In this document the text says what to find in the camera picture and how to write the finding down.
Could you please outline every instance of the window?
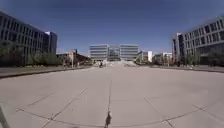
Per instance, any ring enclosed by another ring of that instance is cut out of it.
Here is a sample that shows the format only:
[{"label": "window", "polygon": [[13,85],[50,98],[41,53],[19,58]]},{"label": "window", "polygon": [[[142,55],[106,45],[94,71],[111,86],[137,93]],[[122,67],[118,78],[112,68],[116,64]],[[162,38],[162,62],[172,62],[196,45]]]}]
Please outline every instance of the window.
[{"label": "window", "polygon": [[5,31],[5,40],[8,39],[8,31]]},{"label": "window", "polygon": [[19,24],[16,23],[16,32],[18,32],[18,31],[19,31]]},{"label": "window", "polygon": [[24,43],[24,36],[22,36],[22,41],[21,41],[21,43],[22,43],[22,44]]},{"label": "window", "polygon": [[192,39],[192,32],[190,32],[190,39]]},{"label": "window", "polygon": [[220,24],[218,21],[217,21],[217,26],[218,26],[218,30],[220,30]]},{"label": "window", "polygon": [[23,26],[23,34],[25,34],[26,28]]},{"label": "window", "polygon": [[18,35],[18,42],[20,43],[20,35]]},{"label": "window", "polygon": [[1,39],[3,39],[4,30],[1,31]]},{"label": "window", "polygon": [[13,30],[14,22],[12,21],[12,24],[10,26],[10,29]]},{"label": "window", "polygon": [[201,44],[205,44],[205,38],[201,37]]},{"label": "window", "polygon": [[22,25],[19,26],[19,32],[23,33],[23,26]]},{"label": "window", "polygon": [[6,22],[7,22],[7,19],[4,19],[4,21],[3,21],[3,27],[6,26]]},{"label": "window", "polygon": [[203,28],[201,28],[201,33],[202,33],[202,35],[204,35],[204,29]]},{"label": "window", "polygon": [[2,16],[0,16],[0,26],[2,25]]},{"label": "window", "polygon": [[210,24],[210,27],[211,27],[211,31],[212,32],[215,31],[215,30],[217,30],[216,25],[214,23],[213,24]]},{"label": "window", "polygon": [[212,43],[212,35],[209,35],[209,42]]},{"label": "window", "polygon": [[210,29],[209,29],[209,26],[208,26],[208,25],[205,26],[205,32],[206,32],[206,33],[209,33],[209,32],[210,32]]},{"label": "window", "polygon": [[219,35],[218,33],[212,34],[213,42],[219,41]]},{"label": "window", "polygon": [[224,28],[222,20],[220,20],[221,27]]},{"label": "window", "polygon": [[198,29],[198,31],[199,31],[199,35],[202,35],[202,34],[201,34],[201,29]]},{"label": "window", "polygon": [[10,27],[10,20],[8,20],[7,28],[9,29]]},{"label": "window", "polygon": [[27,42],[27,37],[25,37],[25,41],[24,41],[24,42],[25,42],[25,45],[26,45],[26,42]]},{"label": "window", "polygon": [[221,40],[224,40],[224,31],[219,32]]},{"label": "window", "polygon": [[209,43],[209,38],[208,38],[208,36],[206,36],[206,39],[207,39],[207,43]]},{"label": "window", "polygon": [[192,41],[192,45],[193,45],[193,47],[195,46],[195,44],[194,44],[194,40]]}]

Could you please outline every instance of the distant building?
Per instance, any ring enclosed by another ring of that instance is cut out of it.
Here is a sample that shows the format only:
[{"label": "distant building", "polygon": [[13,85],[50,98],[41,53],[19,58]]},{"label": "distant building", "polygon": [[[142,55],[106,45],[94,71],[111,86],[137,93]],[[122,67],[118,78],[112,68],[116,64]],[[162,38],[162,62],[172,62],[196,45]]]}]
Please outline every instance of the distant building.
[{"label": "distant building", "polygon": [[140,62],[143,61],[148,61],[148,62],[152,62],[152,51],[140,51],[138,52],[138,56],[137,58],[139,58]]},{"label": "distant building", "polygon": [[137,58],[137,53],[138,46],[130,44],[121,44],[119,46],[101,44],[89,47],[90,58],[96,61],[133,61]]},{"label": "distant building", "polygon": [[138,45],[121,44],[120,58],[121,60],[133,61],[136,60],[138,54]]},{"label": "distant building", "polygon": [[178,51],[183,51],[185,58],[189,56],[194,57],[201,64],[207,64],[209,52],[212,49],[224,49],[224,16],[207,21],[180,35],[183,36],[183,50],[181,49],[182,47],[176,47],[175,49],[180,39],[173,38],[172,42],[175,59],[180,60],[182,58],[181,52],[178,54]]},{"label": "distant building", "polygon": [[56,55],[57,35],[55,33],[43,32],[0,11],[1,42],[13,42],[22,48],[24,64],[28,61],[28,55],[36,52]]},{"label": "distant building", "polygon": [[172,53],[169,52],[162,52],[159,54],[155,54],[153,56],[153,62],[158,64],[170,63],[171,59],[172,59]]},{"label": "distant building", "polygon": [[57,58],[66,60],[69,64],[72,64],[72,62],[73,64],[77,64],[78,62],[90,60],[89,57],[79,54],[77,49],[70,50],[66,53],[57,53]]},{"label": "distant building", "polygon": [[96,61],[106,60],[108,55],[108,45],[99,44],[89,46],[90,58]]}]

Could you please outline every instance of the road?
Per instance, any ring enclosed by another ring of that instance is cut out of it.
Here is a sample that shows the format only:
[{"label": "road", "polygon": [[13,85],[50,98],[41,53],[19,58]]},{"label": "road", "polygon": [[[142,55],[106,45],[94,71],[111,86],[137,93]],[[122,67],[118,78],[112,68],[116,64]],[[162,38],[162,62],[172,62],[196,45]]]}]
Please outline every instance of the road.
[{"label": "road", "polygon": [[111,66],[0,80],[11,128],[223,128],[224,74]]}]

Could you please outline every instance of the ground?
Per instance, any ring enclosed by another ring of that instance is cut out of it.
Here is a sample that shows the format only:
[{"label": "ground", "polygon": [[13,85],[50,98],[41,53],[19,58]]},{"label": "ground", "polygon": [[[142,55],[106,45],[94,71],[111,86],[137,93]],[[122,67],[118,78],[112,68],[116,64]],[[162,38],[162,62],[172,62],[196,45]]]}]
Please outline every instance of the ground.
[{"label": "ground", "polygon": [[110,66],[0,80],[11,128],[223,128],[224,74]]}]

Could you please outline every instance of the sky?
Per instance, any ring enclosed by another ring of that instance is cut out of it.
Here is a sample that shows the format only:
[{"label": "sky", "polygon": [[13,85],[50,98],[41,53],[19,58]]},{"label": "sky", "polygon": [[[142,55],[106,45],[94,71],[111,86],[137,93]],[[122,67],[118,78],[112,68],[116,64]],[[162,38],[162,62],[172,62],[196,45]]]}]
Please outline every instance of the sky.
[{"label": "sky", "polygon": [[171,39],[224,14],[224,0],[0,0],[3,11],[58,35],[58,52],[89,45],[137,44],[171,51]]}]

